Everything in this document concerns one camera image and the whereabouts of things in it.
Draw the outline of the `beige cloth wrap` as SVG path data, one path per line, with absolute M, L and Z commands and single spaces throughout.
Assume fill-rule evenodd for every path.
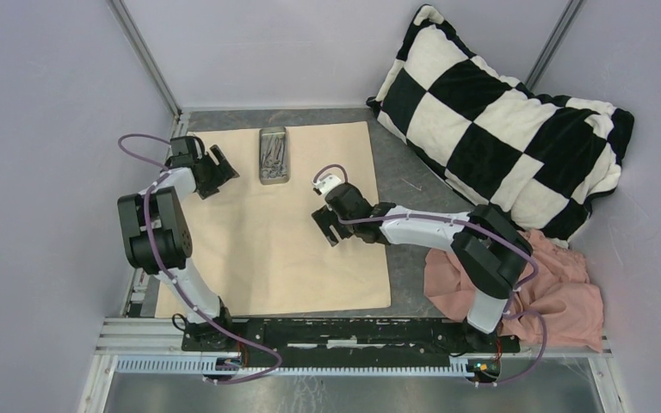
M 289 179 L 264 185 L 256 129 L 201 133 L 238 172 L 217 194 L 182 201 L 202 279 L 233 316 L 387 308 L 385 248 L 356 237 L 330 245 L 312 219 L 324 204 L 312 189 L 319 170 L 378 202 L 368 124 L 297 126 L 287 136 Z

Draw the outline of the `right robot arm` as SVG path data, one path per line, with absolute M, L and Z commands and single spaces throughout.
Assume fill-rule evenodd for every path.
M 312 214 L 330 245 L 357 237 L 364 243 L 408 244 L 453 254 L 474 286 L 462 331 L 464 343 L 484 351 L 497 340 L 497 326 L 513 293 L 536 269 L 531 245 L 492 206 L 469 213 L 416 211 L 391 202 L 371 205 L 361 191 L 329 174 L 312 183 L 325 204 Z

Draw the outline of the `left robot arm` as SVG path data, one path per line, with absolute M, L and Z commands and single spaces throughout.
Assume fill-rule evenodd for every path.
M 129 264 L 162 282 L 181 302 L 178 329 L 190 342 L 226 350 L 239 337 L 221 297 L 203 280 L 192 260 L 193 241 L 182 210 L 191 194 L 217 194 L 238 177 L 223 151 L 195 136 L 167 140 L 170 155 L 148 188 L 117 201 Z

